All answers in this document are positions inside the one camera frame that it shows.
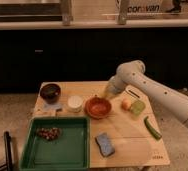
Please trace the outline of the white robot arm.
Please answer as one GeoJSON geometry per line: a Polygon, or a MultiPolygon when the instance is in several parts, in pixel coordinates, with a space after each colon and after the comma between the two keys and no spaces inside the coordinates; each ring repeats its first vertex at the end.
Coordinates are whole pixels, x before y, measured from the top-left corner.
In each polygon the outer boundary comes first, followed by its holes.
{"type": "Polygon", "coordinates": [[[144,72],[145,64],[141,60],[120,64],[109,79],[105,92],[115,96],[132,85],[162,103],[188,128],[188,96],[148,78],[144,72]]]}

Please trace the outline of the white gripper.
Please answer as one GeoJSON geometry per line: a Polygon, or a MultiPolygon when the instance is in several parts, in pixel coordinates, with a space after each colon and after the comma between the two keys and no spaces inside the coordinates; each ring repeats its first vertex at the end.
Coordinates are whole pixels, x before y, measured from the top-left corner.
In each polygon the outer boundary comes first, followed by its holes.
{"type": "Polygon", "coordinates": [[[112,76],[105,88],[105,97],[112,99],[125,90],[125,83],[117,76],[112,76]]]}

